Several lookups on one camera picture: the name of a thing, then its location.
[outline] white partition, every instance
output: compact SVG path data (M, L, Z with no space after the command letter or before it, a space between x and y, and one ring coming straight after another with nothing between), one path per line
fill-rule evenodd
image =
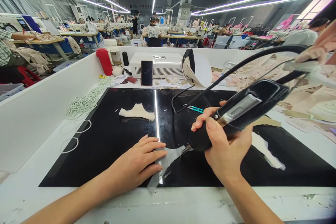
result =
M127 52L128 60L131 61L134 53L179 53L183 55L188 48L171 48L171 47L123 47L119 46L120 55ZM225 62L231 61L239 63L246 57L257 53L257 50L235 50L235 49L210 49L210 48L193 48L194 54L203 54L208 57L210 65L216 68L222 68Z
M0 172L17 172L102 72L94 53L1 102Z

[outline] beige fabric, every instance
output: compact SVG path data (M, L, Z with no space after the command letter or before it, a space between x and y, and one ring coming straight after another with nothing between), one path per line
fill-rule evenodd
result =
M9 47L12 53L21 55L31 66L36 67L36 70L39 74L46 73L46 70L49 69L48 65L50 63L47 61L42 53L26 47L16 48L14 43L10 41L4 42Z

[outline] left hand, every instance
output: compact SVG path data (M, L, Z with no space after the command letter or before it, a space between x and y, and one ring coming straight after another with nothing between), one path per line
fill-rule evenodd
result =
M151 164L167 155L164 150L153 151L166 146L165 143L158 141L158 138L144 136L107 170L98 175L100 177L99 186L103 185L104 192L109 198L134 189L162 170L161 165Z

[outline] red bottle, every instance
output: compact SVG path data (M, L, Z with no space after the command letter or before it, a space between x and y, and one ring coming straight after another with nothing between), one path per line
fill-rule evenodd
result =
M102 65L105 75L112 75L112 65L109 57L109 52L105 48L98 48L96 55Z

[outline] black handheld tool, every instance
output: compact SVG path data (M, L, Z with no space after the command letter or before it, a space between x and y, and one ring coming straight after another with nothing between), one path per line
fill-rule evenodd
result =
M193 101L198 99L204 93L212 89L219 82L225 79L228 75L235 72L238 68L243 65L255 60L264 55L271 53L291 51L300 54L307 49L307 46L303 45L286 45L271 48L262 52L259 52L251 57L243 60L227 73L222 75L216 82L214 82L210 87L204 90L202 93L197 95L192 99L185 107L176 111L173 106L174 98L179 96L184 91L176 94L172 99L172 107L174 113L181 112L187 108ZM219 108L213 115L214 118L224 129L228 139L232 138L239 131L244 130L244 128L256 121L257 119L264 116L269 110L271 110L279 101L284 100L291 90L284 84L298 78L299 76L307 74L306 72L293 71L288 75L282 77L281 79L274 81L268 79L261 79L247 87L246 89L240 91L231 97L221 108ZM189 144L182 153L187 151L205 151L211 147L211 141L207 134L206 123L203 123L202 127L196 132L190 132Z

